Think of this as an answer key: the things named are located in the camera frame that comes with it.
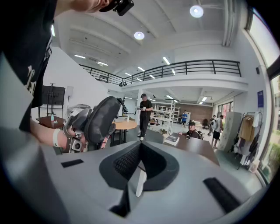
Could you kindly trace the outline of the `person's left hand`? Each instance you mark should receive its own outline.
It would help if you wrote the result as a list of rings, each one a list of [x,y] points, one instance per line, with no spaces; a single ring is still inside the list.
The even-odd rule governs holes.
[[[73,128],[72,128],[72,126],[69,126],[69,127],[64,127],[63,128],[63,133],[64,133],[64,135],[68,138],[68,137],[70,137],[70,136],[72,136],[72,137],[76,137],[76,133],[73,131]]]

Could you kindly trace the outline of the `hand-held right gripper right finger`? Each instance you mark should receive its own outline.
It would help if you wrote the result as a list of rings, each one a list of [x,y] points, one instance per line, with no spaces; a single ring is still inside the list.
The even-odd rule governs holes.
[[[168,187],[179,173],[179,163],[175,157],[149,143],[140,144],[142,161],[147,180],[144,191],[159,191]]]

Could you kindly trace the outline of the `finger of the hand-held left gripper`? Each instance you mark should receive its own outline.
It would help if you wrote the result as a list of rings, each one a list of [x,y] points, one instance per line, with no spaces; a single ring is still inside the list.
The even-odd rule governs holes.
[[[103,139],[103,141],[100,143],[100,146],[98,147],[99,149],[104,149],[105,148],[109,137],[114,133],[115,129],[116,129],[116,125],[114,123],[111,124],[111,126],[109,128],[109,131],[108,131],[108,134]]]

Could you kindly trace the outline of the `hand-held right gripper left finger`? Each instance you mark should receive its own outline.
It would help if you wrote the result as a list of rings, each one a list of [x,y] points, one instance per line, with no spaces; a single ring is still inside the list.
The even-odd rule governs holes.
[[[140,142],[115,152],[99,165],[99,171],[109,187],[124,190],[140,163]]]

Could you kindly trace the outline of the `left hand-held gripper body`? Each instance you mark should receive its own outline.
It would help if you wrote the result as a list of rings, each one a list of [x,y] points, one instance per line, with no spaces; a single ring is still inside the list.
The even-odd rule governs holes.
[[[63,122],[63,128],[72,126],[73,131],[76,133],[76,137],[70,136],[67,138],[66,148],[62,149],[62,154],[80,153],[88,151],[88,142],[83,143],[81,139],[82,136],[85,137],[85,126],[89,121],[91,113],[91,108],[79,108],[70,112],[67,119]]]

